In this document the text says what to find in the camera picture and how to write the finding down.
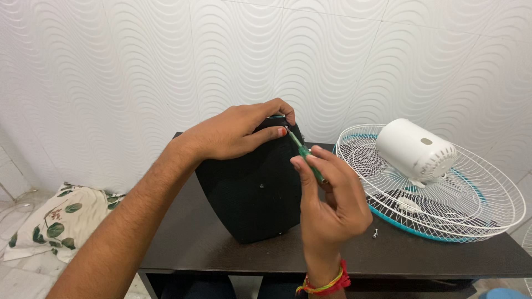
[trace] wire fan grille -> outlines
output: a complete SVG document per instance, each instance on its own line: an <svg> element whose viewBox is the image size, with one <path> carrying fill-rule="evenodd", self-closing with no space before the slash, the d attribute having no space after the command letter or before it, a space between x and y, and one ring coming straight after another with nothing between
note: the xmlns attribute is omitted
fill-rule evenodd
<svg viewBox="0 0 532 299"><path fill-rule="evenodd" d="M379 156L375 147L384 124L342 132L336 154L359 175L371 210L413 234L447 242L475 242L506 231L525 215L514 183L479 156L456 146L453 167L424 188Z"/></svg>
<svg viewBox="0 0 532 299"><path fill-rule="evenodd" d="M523 239L522 247L532 256L532 226L530 226L525 234ZM525 278L525 283L527 284L528 291L532 296L532 278Z"/></svg>

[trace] table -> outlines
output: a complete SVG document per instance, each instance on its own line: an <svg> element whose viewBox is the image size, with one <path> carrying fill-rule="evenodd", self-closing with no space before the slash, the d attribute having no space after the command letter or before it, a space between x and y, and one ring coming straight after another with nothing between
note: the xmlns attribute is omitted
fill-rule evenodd
<svg viewBox="0 0 532 299"><path fill-rule="evenodd" d="M379 234L373 239L375 228ZM356 298L467 298L475 292L475 279L532 277L532 258L507 233L481 242L445 243L402 231L376 215L363 235L347 242L342 257L355 281ZM138 272L152 298L158 295L158 275L174 272L300 275L306 272L301 230L296 226L275 238L239 244L193 174L166 213Z"/></svg>

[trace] bracelet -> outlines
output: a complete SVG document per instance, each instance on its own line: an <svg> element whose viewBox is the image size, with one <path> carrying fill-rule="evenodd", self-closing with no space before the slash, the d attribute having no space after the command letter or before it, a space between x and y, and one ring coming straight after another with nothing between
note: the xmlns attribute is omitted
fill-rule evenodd
<svg viewBox="0 0 532 299"><path fill-rule="evenodd" d="M298 295L301 292L301 290L304 290L305 292L309 294L316 294L320 296L330 295L341 288L348 287L350 284L351 284L351 281L349 280L349 275L347 275L345 260L342 259L340 261L340 271L338 272L338 275L336 276L336 278L333 279L330 283L322 287L315 288L310 284L309 275L307 274L305 276L305 280L303 281L303 285L297 287L296 295Z"/></svg>

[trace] pillow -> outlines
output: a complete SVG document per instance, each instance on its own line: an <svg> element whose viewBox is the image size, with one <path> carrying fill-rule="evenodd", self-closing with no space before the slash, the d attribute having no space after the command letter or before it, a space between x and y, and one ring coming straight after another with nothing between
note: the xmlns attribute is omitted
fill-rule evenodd
<svg viewBox="0 0 532 299"><path fill-rule="evenodd" d="M52 251L59 260L70 262L124 196L64 183L11 237L4 261Z"/></svg>

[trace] green screwdriver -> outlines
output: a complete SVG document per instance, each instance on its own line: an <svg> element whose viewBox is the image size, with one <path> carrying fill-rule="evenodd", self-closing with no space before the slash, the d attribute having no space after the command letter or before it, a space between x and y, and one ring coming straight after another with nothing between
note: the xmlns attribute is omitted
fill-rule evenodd
<svg viewBox="0 0 532 299"><path fill-rule="evenodd" d="M292 140L296 143L297 151L299 152L301 157L303 157L303 159L306 162L306 157L308 155L312 155L312 153L309 151L309 148L306 147L305 145L302 145L301 142L299 142L299 140L297 140L297 137L294 135L294 133L292 133L290 131L288 126L285 126L285 129L288 132L288 134L290 134L290 137L292 138ZM324 182L326 182L325 178L321 175L321 172L318 169L316 169L316 168L314 168L312 166L310 166L310 169L312 169L312 172L314 172L314 176L316 177L316 180L318 181L318 183L323 184Z"/></svg>

